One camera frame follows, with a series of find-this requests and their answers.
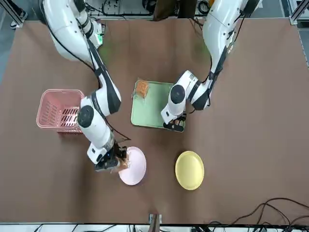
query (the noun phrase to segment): plate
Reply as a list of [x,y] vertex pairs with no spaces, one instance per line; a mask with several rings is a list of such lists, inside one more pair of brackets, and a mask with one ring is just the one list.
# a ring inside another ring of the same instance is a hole
[[186,190],[195,190],[203,182],[204,164],[193,151],[185,151],[178,157],[175,174],[179,184]]
[[137,147],[127,148],[128,168],[119,172],[120,179],[127,185],[136,185],[144,177],[146,172],[146,158]]

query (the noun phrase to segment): brown tabletop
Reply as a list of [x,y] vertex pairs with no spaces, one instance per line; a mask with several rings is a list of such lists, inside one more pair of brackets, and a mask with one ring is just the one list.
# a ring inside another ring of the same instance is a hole
[[[0,87],[0,221],[147,223],[159,212],[164,223],[230,223],[268,198],[309,203],[309,71],[288,19],[245,20],[211,107],[190,115],[184,133],[133,126],[131,93],[137,79],[175,82],[185,70],[203,80],[210,60],[199,31],[187,19],[107,24],[100,53],[122,96],[109,121],[132,139],[125,145],[145,153],[144,179],[130,187],[118,174],[96,173],[83,135],[37,127],[46,89],[89,94],[97,81],[82,63],[60,56],[44,25],[29,22],[16,31]],[[205,166],[194,191],[174,174],[186,150]],[[306,213],[273,204],[291,219]],[[271,208],[264,220],[283,223]]]

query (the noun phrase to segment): food item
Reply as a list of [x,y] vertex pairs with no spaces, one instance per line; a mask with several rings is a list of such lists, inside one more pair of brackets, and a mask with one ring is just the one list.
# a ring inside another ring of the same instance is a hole
[[147,81],[139,81],[136,85],[135,92],[139,94],[141,97],[146,98],[148,87],[149,86]]

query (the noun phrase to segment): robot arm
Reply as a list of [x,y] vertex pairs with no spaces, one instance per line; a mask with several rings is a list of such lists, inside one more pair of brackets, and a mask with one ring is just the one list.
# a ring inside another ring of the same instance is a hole
[[210,106],[213,86],[223,68],[228,47],[233,44],[233,35],[237,20],[241,15],[251,14],[261,0],[216,0],[203,25],[203,39],[211,55],[211,69],[205,82],[200,82],[190,71],[186,71],[172,87],[166,107],[161,111],[164,127],[174,131],[183,131],[175,120],[184,121],[185,102],[195,110]]
[[91,142],[87,155],[97,171],[119,167],[126,159],[126,147],[119,147],[105,117],[119,110],[121,96],[97,52],[102,45],[102,25],[89,19],[84,0],[44,0],[43,7],[57,51],[64,58],[78,57],[93,65],[101,84],[100,89],[81,100],[77,117]]
[[90,40],[88,44],[95,74],[102,87],[81,100],[77,121],[83,134],[91,142],[87,155],[95,169],[109,170],[119,167],[126,159],[126,147],[118,145],[104,120],[106,116],[119,110],[121,97],[95,46]]

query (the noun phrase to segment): pink basket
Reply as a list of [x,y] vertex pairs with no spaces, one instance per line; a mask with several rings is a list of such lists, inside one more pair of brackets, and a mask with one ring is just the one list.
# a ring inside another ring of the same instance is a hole
[[79,90],[46,90],[41,97],[38,110],[38,127],[57,132],[82,133],[77,124],[82,98],[84,95]]

